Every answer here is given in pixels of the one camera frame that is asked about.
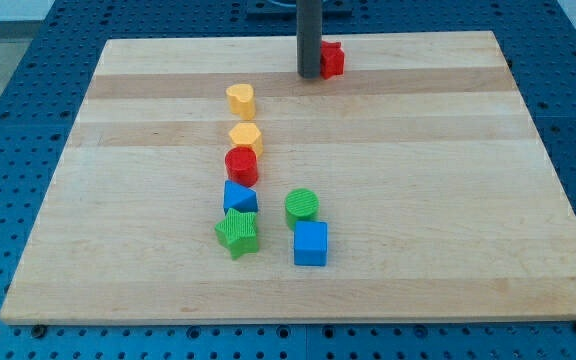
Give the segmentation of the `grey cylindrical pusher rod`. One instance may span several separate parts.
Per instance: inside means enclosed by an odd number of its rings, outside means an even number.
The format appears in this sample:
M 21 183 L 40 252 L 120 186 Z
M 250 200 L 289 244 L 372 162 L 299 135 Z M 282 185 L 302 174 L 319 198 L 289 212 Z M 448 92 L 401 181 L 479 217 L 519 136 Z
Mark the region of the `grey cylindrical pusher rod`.
M 296 1 L 297 71 L 305 79 L 320 75 L 322 13 L 321 0 Z

